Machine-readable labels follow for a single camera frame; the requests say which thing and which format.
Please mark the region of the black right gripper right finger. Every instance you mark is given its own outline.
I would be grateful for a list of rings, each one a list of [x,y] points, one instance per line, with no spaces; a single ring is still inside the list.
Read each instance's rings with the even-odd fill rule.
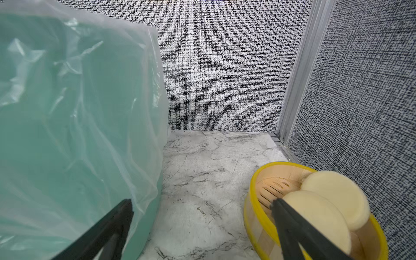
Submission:
[[[285,260],[350,260],[351,258],[313,227],[282,198],[271,205],[278,239]]]

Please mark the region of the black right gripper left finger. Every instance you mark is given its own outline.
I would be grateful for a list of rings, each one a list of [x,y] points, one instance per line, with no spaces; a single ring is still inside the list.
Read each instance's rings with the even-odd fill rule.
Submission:
[[[134,212],[130,199],[122,200],[55,260],[120,260]]]

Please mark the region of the pale round bun, front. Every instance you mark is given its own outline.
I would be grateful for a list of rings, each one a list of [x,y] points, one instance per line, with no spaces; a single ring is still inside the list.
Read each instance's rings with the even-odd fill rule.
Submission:
[[[288,193],[283,200],[344,253],[351,253],[352,239],[345,218],[329,200],[302,190]]]

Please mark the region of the pale round bun,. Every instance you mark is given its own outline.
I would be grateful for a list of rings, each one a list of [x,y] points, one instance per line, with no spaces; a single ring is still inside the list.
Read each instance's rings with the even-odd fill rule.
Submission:
[[[329,200],[302,190],[288,193],[283,200],[344,253],[351,253],[352,239],[345,218]]]
[[[305,178],[301,190],[314,192],[329,200],[342,213],[348,228],[362,228],[370,216],[363,190],[348,177],[334,171],[317,171]]]

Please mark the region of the yellow bamboo steamer basket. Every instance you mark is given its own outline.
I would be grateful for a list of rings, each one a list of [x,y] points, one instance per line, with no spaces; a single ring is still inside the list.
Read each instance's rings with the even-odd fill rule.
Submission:
[[[244,204],[244,225],[249,240],[262,260],[281,260],[283,253],[271,204],[286,194],[298,191],[303,181],[315,170],[293,162],[270,162],[253,175]],[[386,260],[388,245],[382,228],[371,215],[368,222],[352,232],[351,258]]]

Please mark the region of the pale round bun, rear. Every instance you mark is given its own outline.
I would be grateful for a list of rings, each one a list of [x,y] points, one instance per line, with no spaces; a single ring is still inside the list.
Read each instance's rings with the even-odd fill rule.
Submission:
[[[329,200],[342,213],[348,228],[362,228],[370,216],[363,190],[348,177],[334,171],[317,171],[305,178],[301,190],[314,192]]]

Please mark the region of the green trash bin with liner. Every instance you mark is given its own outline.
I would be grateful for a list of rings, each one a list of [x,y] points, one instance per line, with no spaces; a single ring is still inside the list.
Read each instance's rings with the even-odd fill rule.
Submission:
[[[49,260],[124,199],[122,258],[156,218],[169,106],[155,27],[1,2],[1,259]]]

